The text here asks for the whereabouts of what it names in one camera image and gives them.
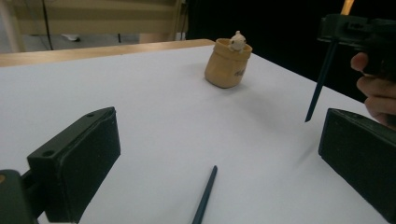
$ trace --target black pen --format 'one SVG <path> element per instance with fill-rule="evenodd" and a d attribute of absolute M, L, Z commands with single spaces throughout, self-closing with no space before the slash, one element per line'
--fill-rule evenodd
<path fill-rule="evenodd" d="M 194 220 L 192 224 L 201 224 L 202 219 L 204 218 L 204 213 L 207 205 L 207 201 L 209 201 L 210 192 L 213 187 L 213 183 L 215 182 L 216 173 L 218 172 L 218 167 L 214 166 L 212 170 L 212 174 L 209 177 L 209 181 L 207 181 L 206 189 L 204 191 L 204 195 L 202 196 L 201 202 L 199 203 L 197 212 L 195 213 Z"/>

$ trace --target white tabletop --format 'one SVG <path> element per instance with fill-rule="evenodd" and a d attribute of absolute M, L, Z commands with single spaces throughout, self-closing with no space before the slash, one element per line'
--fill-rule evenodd
<path fill-rule="evenodd" d="M 83 115 L 115 106 L 121 155 L 80 223 L 191 223 L 214 165 L 204 223 L 387 223 L 318 154 L 327 88 L 252 55 L 242 82 L 204 79 L 213 46 L 0 68 L 0 169 Z M 48 223 L 45 215 L 40 223 Z"/>

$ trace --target human hand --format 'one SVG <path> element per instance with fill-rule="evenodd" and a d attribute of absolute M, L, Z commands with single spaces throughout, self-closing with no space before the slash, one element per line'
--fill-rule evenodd
<path fill-rule="evenodd" d="M 396 115 L 396 83 L 365 74 L 363 69 L 369 62 L 368 55 L 358 53 L 352 57 L 351 67 L 363 73 L 363 77 L 357 81 L 358 89 L 367 96 L 364 104 L 370 115 L 379 123 L 396 130 L 395 124 L 389 124 L 389 115 Z"/>

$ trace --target dark background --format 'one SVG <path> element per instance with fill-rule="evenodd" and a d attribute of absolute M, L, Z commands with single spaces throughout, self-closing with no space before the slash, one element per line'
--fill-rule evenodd
<path fill-rule="evenodd" d="M 328 43 L 317 40 L 320 19 L 340 13 L 341 0 L 189 0 L 187 39 L 231 38 L 236 31 L 247 39 L 253 53 L 303 77 L 317 81 Z M 349 13 L 369 19 L 396 19 L 390 0 L 355 0 Z M 339 45 L 325 86 L 363 102 L 356 88 L 361 73 L 350 68 L 357 53 Z"/>

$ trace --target figurine head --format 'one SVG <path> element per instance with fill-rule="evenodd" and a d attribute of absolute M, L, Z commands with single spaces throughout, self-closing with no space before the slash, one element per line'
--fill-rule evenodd
<path fill-rule="evenodd" d="M 236 31 L 235 35 L 230 39 L 230 48 L 233 50 L 242 50 L 247 43 L 244 36 L 239 31 Z"/>

